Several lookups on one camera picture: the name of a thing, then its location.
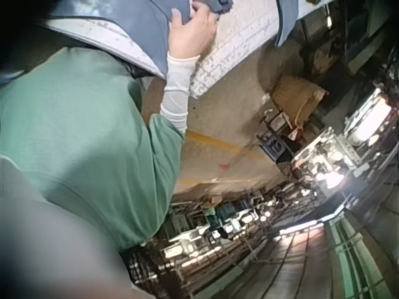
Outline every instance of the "worker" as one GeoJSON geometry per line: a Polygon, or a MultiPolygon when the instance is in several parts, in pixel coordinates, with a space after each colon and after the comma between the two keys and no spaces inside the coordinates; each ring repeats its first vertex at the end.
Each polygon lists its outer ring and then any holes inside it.
{"type": "Polygon", "coordinates": [[[133,257],[151,259],[140,244],[155,235],[169,208],[190,77],[216,34],[209,7],[193,8],[185,25],[173,10],[165,92],[148,126],[139,84],[100,50],[62,49],[1,90],[1,154],[47,202],[94,225],[132,279],[133,257]]]}

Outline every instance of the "hand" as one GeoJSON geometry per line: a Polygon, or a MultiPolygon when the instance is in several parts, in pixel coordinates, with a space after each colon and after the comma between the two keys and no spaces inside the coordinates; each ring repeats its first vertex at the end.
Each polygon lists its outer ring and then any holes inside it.
{"type": "Polygon", "coordinates": [[[183,25],[181,14],[172,9],[172,22],[169,33],[169,55],[176,59],[187,59],[201,55],[216,35],[216,15],[209,7],[194,2],[195,13],[191,20],[183,25]]]}

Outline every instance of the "white arm sleeve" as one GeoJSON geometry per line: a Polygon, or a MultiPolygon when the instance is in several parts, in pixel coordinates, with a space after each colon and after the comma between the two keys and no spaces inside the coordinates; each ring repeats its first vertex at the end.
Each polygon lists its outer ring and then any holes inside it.
{"type": "Polygon", "coordinates": [[[168,54],[168,74],[160,115],[169,120],[183,134],[187,130],[190,78],[200,57],[175,59],[168,54]]]}

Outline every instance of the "yellow line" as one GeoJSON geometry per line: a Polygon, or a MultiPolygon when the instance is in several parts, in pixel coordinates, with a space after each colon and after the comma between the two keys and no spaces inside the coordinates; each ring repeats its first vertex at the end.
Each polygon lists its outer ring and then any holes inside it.
{"type": "Polygon", "coordinates": [[[218,179],[215,181],[200,180],[200,179],[179,179],[181,184],[220,184],[220,183],[242,183],[251,181],[261,181],[261,179],[218,179]]]}
{"type": "Polygon", "coordinates": [[[257,153],[251,149],[240,148],[239,146],[232,145],[230,143],[221,141],[219,139],[212,138],[212,137],[209,137],[206,135],[202,135],[202,134],[199,134],[199,133],[196,133],[193,131],[187,131],[186,138],[198,141],[200,143],[213,145],[213,146],[215,146],[217,148],[221,148],[223,150],[233,151],[235,153],[244,153],[246,156],[254,158],[254,159],[260,159],[260,160],[265,160],[265,161],[269,160],[269,158],[266,157],[266,154],[257,153]]]}

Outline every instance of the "green jacket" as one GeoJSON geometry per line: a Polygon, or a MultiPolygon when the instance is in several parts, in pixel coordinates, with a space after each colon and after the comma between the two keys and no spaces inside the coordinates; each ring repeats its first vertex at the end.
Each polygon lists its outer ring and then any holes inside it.
{"type": "Polygon", "coordinates": [[[0,151],[49,202],[118,250],[157,232],[184,137],[161,115],[144,124],[140,86],[113,57],[62,49],[0,92],[0,151]]]}

